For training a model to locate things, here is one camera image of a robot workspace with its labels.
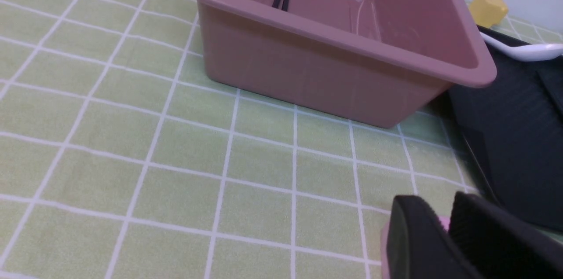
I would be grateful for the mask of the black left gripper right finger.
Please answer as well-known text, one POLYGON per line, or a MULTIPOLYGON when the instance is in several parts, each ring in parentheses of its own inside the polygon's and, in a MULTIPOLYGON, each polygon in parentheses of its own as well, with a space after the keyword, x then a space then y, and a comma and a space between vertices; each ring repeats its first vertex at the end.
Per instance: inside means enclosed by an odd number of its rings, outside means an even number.
POLYGON ((560 279, 562 245, 474 194, 456 193, 448 233, 486 279, 560 279))

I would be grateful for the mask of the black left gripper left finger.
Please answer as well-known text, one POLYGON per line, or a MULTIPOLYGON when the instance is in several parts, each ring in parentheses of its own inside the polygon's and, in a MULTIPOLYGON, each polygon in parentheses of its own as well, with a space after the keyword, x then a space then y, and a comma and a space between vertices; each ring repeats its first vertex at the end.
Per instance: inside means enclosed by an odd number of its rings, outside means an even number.
POLYGON ((482 279, 446 232, 438 215, 416 195, 397 195, 386 243, 391 279, 482 279))

